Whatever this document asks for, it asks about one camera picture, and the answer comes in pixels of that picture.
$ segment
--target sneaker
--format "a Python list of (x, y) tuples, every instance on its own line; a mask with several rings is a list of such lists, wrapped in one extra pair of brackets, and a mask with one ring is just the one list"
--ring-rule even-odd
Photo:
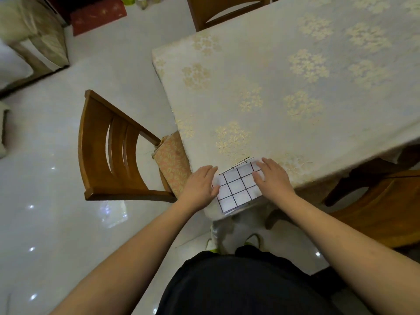
[(220, 254), (220, 250), (219, 250), (219, 248), (216, 246), (216, 244), (214, 244), (214, 242), (212, 241), (212, 239), (211, 239), (211, 238), (209, 238), (209, 239), (207, 240), (207, 244), (206, 244), (206, 251), (210, 251), (210, 252), (213, 252), (213, 253), (218, 253), (218, 254)]
[(253, 247), (256, 247), (257, 249), (261, 249), (261, 237), (259, 234), (251, 234), (249, 238), (245, 240), (244, 245), (252, 245)]

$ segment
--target dining table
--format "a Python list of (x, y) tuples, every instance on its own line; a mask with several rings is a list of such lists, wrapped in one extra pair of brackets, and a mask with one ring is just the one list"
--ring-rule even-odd
[(152, 62), (193, 172), (267, 157), (298, 188), (420, 137), (420, 0), (280, 0)]

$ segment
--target person's right hand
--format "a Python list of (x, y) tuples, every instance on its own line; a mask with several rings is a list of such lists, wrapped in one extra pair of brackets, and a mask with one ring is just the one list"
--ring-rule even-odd
[(262, 161), (263, 163), (258, 161), (257, 165), (264, 174), (264, 180), (257, 172), (254, 171), (252, 173), (254, 181), (260, 188), (262, 195), (268, 200), (276, 202), (284, 197), (295, 194), (286, 170), (273, 159), (263, 158)]

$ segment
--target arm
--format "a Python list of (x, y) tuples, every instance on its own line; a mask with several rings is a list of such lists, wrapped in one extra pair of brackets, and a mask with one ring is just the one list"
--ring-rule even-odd
[(193, 173), (178, 201), (99, 264), (51, 315), (131, 314), (182, 227), (218, 194), (211, 186), (217, 169)]
[(297, 223), (344, 281), (382, 315), (420, 314), (420, 264), (299, 198), (279, 164), (263, 158), (262, 194)]

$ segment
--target black shirt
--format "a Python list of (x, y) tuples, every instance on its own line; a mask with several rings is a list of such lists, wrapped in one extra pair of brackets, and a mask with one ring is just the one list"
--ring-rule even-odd
[(255, 259), (200, 261), (171, 281), (157, 314), (342, 315), (299, 276)]

